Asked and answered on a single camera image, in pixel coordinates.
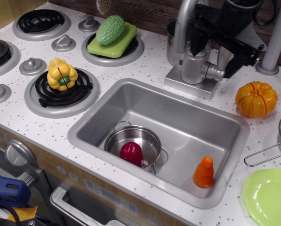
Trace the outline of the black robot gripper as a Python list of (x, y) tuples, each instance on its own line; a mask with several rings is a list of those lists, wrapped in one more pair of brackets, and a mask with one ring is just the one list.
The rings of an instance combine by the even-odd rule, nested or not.
[(244, 65), (254, 65), (266, 45), (257, 35), (253, 21), (261, 0), (225, 0), (220, 9), (196, 4), (191, 33), (191, 53), (199, 54), (210, 39), (229, 50), (224, 78), (231, 78)]

